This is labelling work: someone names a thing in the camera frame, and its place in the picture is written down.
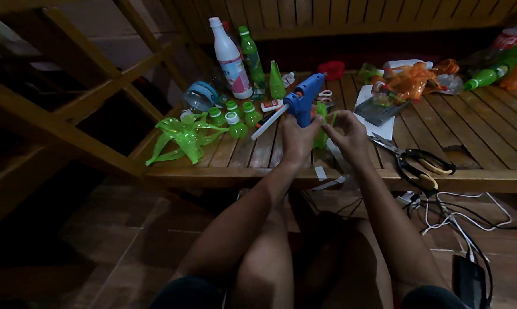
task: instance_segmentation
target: forearm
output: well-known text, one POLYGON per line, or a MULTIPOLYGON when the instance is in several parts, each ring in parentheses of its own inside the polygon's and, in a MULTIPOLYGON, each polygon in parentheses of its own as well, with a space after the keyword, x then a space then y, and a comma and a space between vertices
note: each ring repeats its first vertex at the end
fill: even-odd
POLYGON ((171 279, 204 277, 221 283, 259 234, 270 208, 282 201, 302 165, 282 161, 205 229, 171 279))
POLYGON ((373 165, 365 162, 356 165, 355 171, 371 226, 399 296, 403 298, 424 284, 447 288, 432 253, 373 165))

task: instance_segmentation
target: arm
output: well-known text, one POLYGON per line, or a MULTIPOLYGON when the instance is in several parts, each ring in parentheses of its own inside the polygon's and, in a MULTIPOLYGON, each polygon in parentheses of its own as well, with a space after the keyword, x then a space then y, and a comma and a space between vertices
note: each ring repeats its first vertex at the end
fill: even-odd
POLYGON ((420 285, 448 288, 434 261, 413 225, 396 203, 392 194, 373 167, 367 154, 370 142, 365 127, 352 112, 339 111, 336 125, 340 135, 328 124, 323 129, 355 171, 373 232, 386 260, 399 299, 420 285))
POLYGON ((293 116, 284 119, 281 124, 283 157, 280 164, 211 222, 194 242, 171 280, 197 276, 222 284, 232 274, 259 234, 270 208, 282 201, 304 165, 321 123, 323 119, 318 116, 302 129, 293 116))

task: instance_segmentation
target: black scissors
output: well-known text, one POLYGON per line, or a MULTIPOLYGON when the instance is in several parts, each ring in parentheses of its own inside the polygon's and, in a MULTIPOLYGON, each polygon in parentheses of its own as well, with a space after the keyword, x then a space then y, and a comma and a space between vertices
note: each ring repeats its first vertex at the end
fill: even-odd
POLYGON ((409 164, 407 162, 408 158, 414 159, 415 161, 419 162, 420 165, 424 166, 429 171, 436 173, 438 175, 453 175, 453 173, 455 172, 455 164, 447 163, 444 160, 434 156, 428 151, 420 149, 400 149, 392 145, 390 141, 387 141, 378 134, 373 133, 373 135, 375 137, 369 137, 372 141, 392 151, 396 155, 398 172, 400 176, 403 179, 407 180, 413 186, 419 188, 420 191, 424 192, 427 195, 427 197, 430 197, 438 192, 438 183, 429 174, 409 164), (407 174, 404 171, 410 172, 419 180, 414 181, 409 176, 407 176, 407 174), (420 184, 420 182, 425 183, 428 186, 423 186, 420 184))

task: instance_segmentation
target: thigh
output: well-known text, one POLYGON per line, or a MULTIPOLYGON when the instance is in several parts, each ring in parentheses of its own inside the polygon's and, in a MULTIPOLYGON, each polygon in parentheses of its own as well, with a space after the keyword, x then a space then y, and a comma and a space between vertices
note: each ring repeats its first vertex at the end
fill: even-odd
POLYGON ((287 224, 283 206, 278 205, 272 207, 261 234, 243 256, 226 307, 292 308, 293 289, 287 224))
POLYGON ((386 262, 368 220, 349 219, 341 233, 337 279, 322 308, 393 308, 386 262))

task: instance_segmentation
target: wooden wall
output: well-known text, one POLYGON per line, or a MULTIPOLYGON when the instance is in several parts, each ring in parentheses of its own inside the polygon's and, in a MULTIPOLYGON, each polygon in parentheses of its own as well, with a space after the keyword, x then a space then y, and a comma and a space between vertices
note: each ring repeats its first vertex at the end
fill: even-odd
POLYGON ((208 18, 246 25, 255 40, 350 33, 495 26, 517 0, 163 0, 173 2, 197 43, 211 43, 208 18))

